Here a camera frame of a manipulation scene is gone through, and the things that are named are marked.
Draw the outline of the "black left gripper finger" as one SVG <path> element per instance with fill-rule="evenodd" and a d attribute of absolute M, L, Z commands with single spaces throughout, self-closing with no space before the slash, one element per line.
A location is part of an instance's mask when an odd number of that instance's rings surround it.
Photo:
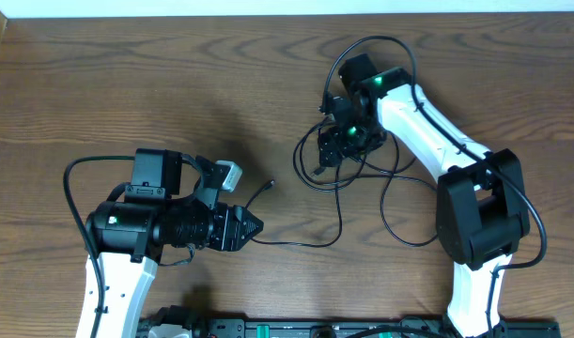
<path fill-rule="evenodd" d="M 254 230 L 241 229 L 238 235 L 238 250 L 240 251 L 249 241 L 261 232 L 260 228 Z"/>
<path fill-rule="evenodd" d="M 264 227 L 264 223 L 246 207 L 241 209 L 240 222 L 245 233 L 259 233 Z"/>

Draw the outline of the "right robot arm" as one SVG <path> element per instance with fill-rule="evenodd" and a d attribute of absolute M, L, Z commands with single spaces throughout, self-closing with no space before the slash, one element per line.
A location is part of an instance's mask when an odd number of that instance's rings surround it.
<path fill-rule="evenodd" d="M 459 337 L 499 334 L 501 267 L 530 231 L 519 159 L 493 153 L 457 129 L 402 68 L 380 72 L 367 54 L 338 71 L 346 97 L 327 98 L 334 126 L 318 139 L 319 164 L 362 157 L 392 133 L 437 183 L 436 231 L 454 261 L 447 319 Z"/>

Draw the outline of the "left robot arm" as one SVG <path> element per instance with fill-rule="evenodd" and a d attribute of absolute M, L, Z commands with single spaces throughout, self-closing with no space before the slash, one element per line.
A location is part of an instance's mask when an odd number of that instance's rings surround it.
<path fill-rule="evenodd" d="M 75 221 L 89 261 L 79 337 L 134 337 L 163 248 L 236 252 L 264 223 L 246 207 L 219 202 L 242 170 L 233 161 L 139 148 L 132 179 Z"/>

